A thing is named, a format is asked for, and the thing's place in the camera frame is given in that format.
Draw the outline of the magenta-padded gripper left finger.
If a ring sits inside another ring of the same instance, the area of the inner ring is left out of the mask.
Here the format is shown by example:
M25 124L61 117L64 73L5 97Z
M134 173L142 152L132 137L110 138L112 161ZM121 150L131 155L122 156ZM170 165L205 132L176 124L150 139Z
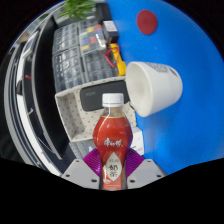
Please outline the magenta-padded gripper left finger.
M97 149L93 149L83 159L75 159L62 177L84 188L99 189L102 164Z

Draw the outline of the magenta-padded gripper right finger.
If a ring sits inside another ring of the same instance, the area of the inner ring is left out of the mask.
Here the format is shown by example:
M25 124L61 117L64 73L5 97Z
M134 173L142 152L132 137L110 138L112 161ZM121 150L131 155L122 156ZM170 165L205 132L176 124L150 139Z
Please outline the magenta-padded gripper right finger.
M125 161L125 176L128 189L141 188L165 176L152 159L144 159L135 150L129 149Z

